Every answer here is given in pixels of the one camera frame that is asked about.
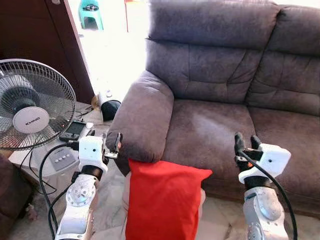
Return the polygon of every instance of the red object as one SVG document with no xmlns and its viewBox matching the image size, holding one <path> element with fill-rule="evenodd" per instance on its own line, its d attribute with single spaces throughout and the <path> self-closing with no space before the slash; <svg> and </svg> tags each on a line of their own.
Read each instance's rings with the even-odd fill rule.
<svg viewBox="0 0 320 240">
<path fill-rule="evenodd" d="M 166 161 L 129 165 L 126 240 L 194 240 L 201 181 L 212 171 Z"/>
</svg>

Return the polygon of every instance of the fan hub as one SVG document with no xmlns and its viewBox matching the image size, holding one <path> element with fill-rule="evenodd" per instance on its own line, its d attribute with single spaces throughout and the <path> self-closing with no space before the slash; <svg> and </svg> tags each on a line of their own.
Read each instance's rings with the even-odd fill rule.
<svg viewBox="0 0 320 240">
<path fill-rule="evenodd" d="M 14 128 L 24 134 L 34 134 L 43 130 L 49 123 L 49 114 L 37 106 L 19 110 L 13 117 Z"/>
</svg>

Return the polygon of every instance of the gray sofa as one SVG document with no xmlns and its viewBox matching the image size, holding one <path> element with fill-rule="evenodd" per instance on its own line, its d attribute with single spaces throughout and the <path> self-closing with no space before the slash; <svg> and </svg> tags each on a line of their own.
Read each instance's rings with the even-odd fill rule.
<svg viewBox="0 0 320 240">
<path fill-rule="evenodd" d="M 152 1 L 146 71 L 108 132 L 117 160 L 212 169 L 207 193 L 243 200 L 234 134 L 292 153 L 278 177 L 296 213 L 320 216 L 320 9 Z"/>
</svg>

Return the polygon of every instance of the plastic stool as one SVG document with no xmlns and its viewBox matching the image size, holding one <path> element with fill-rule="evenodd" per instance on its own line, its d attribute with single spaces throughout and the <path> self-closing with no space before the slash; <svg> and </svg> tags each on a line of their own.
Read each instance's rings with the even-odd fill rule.
<svg viewBox="0 0 320 240">
<path fill-rule="evenodd" d="M 80 6 L 79 6 L 79 17 L 80 17 L 82 28 L 83 29 L 86 28 L 85 18 L 93 18 L 95 20 L 96 26 L 98 27 L 98 30 L 103 30 L 104 25 L 101 19 L 100 8 L 97 11 L 84 10 L 84 8 L 89 4 L 93 4 L 99 8 L 99 3 L 97 0 L 81 0 Z"/>
</svg>

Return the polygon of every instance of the seat cushion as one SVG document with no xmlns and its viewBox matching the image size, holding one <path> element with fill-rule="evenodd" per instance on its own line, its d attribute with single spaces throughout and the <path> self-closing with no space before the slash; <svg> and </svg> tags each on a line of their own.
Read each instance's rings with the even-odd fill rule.
<svg viewBox="0 0 320 240">
<path fill-rule="evenodd" d="M 320 122 L 318 116 L 250 107 L 257 136 L 292 154 L 277 177 L 294 209 L 320 213 Z"/>
<path fill-rule="evenodd" d="M 255 134 L 244 105 L 177 99 L 162 159 L 211 169 L 213 175 L 204 180 L 204 190 L 218 197 L 243 199 L 244 186 L 238 181 L 234 161 L 237 131 L 247 141 Z"/>
</svg>

